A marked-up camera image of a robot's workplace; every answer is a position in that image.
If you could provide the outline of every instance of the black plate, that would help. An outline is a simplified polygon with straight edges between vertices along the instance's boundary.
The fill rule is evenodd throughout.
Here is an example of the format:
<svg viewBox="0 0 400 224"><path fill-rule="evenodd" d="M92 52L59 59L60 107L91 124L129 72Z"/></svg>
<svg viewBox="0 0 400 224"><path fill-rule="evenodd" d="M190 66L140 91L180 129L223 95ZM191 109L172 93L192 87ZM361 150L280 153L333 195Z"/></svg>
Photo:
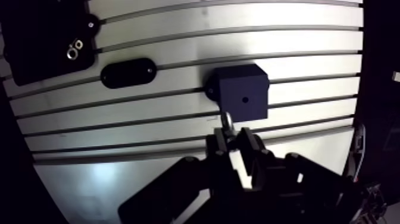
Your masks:
<svg viewBox="0 0 400 224"><path fill-rule="evenodd" d="M17 85L87 69L95 61L92 38L99 20L86 12L85 1L12 0L1 8L4 56ZM78 57L69 45L83 42Z"/></svg>

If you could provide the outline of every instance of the silver panel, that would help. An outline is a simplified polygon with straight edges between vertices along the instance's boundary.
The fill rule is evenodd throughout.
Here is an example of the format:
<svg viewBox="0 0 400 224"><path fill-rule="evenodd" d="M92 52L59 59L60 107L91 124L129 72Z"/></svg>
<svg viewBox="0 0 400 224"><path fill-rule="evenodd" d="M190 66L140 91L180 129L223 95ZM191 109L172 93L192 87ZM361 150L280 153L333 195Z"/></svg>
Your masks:
<svg viewBox="0 0 400 224"><path fill-rule="evenodd" d="M266 132L257 132L262 139L276 139L285 136L299 135L309 132L317 132L321 130L334 129L338 127L352 126L353 119L335 120L333 122L322 122L314 125L302 125L291 128L284 128L278 130L269 130ZM178 154L189 149L205 148L204 140L174 142L168 144L146 145L138 147L127 148L112 148L107 150L88 150L88 151L75 151L65 153L44 153L34 154L33 158L36 161L57 160L61 158L91 158L88 161L104 162L114 160L116 157L121 160L129 160L132 158L143 160L149 158L165 157L163 152L174 152Z"/></svg>
<svg viewBox="0 0 400 224"><path fill-rule="evenodd" d="M184 35L206 30L249 26L270 26L265 29L277 29L279 26L303 25L362 27L363 9L338 5L293 3L189 8L108 23L101 27L101 31L95 39L97 47L103 48L141 39Z"/></svg>
<svg viewBox="0 0 400 224"><path fill-rule="evenodd" d="M5 59L0 59L0 77L11 75L11 68Z"/></svg>
<svg viewBox="0 0 400 224"><path fill-rule="evenodd" d="M357 51L363 47L363 33L337 30L281 30L232 33L178 39L125 48L99 54L95 65L87 70L46 79L22 87L5 84L8 96L78 80L97 77L107 64L137 57L149 57L158 65L191 66L197 60L238 57L240 55L283 56L299 52Z"/></svg>
<svg viewBox="0 0 400 224"><path fill-rule="evenodd" d="M240 61L240 63L258 64L268 74L268 78L271 81L299 77L327 77L337 74L355 74L361 71L361 55L266 58ZM205 74L212 68L225 65L218 63L161 70L158 72L156 78L147 85L121 89L108 89L100 81L85 83L15 99L10 101L10 103L14 115L20 116L93 102L109 102L113 99L121 100L123 98L148 96L150 94L160 94L180 89L198 88L202 86Z"/></svg>
<svg viewBox="0 0 400 224"><path fill-rule="evenodd" d="M93 0L88 3L92 14L97 15L99 18L108 18L151 8L199 1L200 0Z"/></svg>
<svg viewBox="0 0 400 224"><path fill-rule="evenodd" d="M320 102L274 108L268 119L236 123L235 127L266 128L292 123L307 122L331 117L347 116L355 111L357 99ZM177 138L204 136L220 127L219 116L199 117L144 125L113 127L108 129L26 137L30 150L59 150L80 147L98 147L138 142L154 142Z"/></svg>
<svg viewBox="0 0 400 224"><path fill-rule="evenodd" d="M359 77L273 84L268 90L270 105L311 99L354 95ZM185 114L217 112L218 105L204 93L183 94L141 101L108 104L19 119L23 134L96 126L120 122L173 117Z"/></svg>
<svg viewBox="0 0 400 224"><path fill-rule="evenodd" d="M351 2L362 3L362 0L116 0L112 3L107 0L93 0L89 2L89 9L92 14L101 19L118 17L119 20L134 17L138 15L147 15L165 11L179 10L182 8L207 7L212 5L242 4L252 2L305 2L317 4L332 5L350 5L357 6Z"/></svg>
<svg viewBox="0 0 400 224"><path fill-rule="evenodd" d="M279 156L286 152L298 152L336 173L342 173L352 132L352 129L348 129L291 141L266 143L266 146ZM178 159L38 165L35 169L70 223L120 223L118 206Z"/></svg>

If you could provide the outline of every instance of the cable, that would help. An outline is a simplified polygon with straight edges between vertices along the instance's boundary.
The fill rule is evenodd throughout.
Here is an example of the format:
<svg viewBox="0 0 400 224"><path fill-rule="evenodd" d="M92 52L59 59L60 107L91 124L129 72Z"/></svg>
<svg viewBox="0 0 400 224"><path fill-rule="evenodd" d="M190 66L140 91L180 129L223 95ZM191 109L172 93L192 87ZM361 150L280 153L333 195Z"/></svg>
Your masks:
<svg viewBox="0 0 400 224"><path fill-rule="evenodd" d="M383 221L385 222L385 224L388 224L388 222L386 221L385 217L381 217L383 219Z"/></svg>
<svg viewBox="0 0 400 224"><path fill-rule="evenodd" d="M362 152L361 152L360 162L358 163L357 170L355 171L355 174L354 174L354 181L357 180L358 174L361 170L361 165L363 164L363 160L364 160L364 156L365 156L365 148L366 148L365 139L367 138L367 132L366 132L365 126L363 124L360 123L360 126L362 128L362 135L363 135L362 136Z"/></svg>

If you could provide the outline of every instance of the metal ring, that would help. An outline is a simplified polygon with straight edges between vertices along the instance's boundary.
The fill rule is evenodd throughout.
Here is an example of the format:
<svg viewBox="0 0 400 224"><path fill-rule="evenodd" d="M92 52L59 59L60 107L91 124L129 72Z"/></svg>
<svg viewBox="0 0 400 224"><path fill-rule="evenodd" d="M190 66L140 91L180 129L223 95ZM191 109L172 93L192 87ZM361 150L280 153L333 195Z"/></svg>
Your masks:
<svg viewBox="0 0 400 224"><path fill-rule="evenodd" d="M83 48L83 42L81 40L76 40L75 41L75 48L80 50Z"/></svg>
<svg viewBox="0 0 400 224"><path fill-rule="evenodd" d="M67 58L69 60L75 60L78 57L78 50L75 48L70 48L67 51Z"/></svg>

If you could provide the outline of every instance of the black mounting plate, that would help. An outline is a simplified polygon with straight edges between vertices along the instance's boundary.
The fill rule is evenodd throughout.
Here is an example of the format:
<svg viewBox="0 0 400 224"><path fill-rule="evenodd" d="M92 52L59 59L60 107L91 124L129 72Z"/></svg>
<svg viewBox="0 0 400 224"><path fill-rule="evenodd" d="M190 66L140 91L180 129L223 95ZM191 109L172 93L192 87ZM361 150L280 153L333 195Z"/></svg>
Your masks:
<svg viewBox="0 0 400 224"><path fill-rule="evenodd" d="M82 0L10 0L0 12L4 57L17 85L87 69L95 62L92 38L99 20ZM75 60L67 51L83 43Z"/></svg>

